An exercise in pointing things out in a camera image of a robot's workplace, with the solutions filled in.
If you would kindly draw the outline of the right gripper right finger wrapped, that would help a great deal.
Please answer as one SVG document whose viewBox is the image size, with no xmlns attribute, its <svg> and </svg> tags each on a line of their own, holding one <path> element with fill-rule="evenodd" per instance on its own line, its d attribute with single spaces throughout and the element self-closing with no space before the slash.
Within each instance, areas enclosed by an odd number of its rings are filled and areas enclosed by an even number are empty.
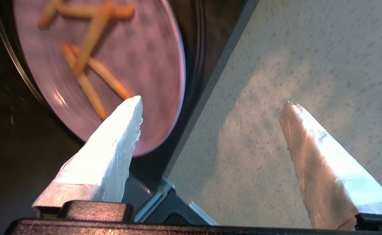
<svg viewBox="0 0 382 235">
<path fill-rule="evenodd" d="M 304 107 L 287 102 L 279 124 L 313 228 L 382 222 L 382 186 Z"/>
</svg>

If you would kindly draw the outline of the right gripper left finger wrapped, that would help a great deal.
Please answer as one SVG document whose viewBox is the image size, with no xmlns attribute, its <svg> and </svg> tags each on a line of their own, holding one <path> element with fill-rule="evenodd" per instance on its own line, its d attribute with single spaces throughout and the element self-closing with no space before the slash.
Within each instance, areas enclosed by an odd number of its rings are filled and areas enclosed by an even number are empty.
<svg viewBox="0 0 382 235">
<path fill-rule="evenodd" d="M 123 101 L 62 165 L 32 207 L 40 211 L 72 200 L 120 203 L 142 122 L 142 97 Z"/>
</svg>

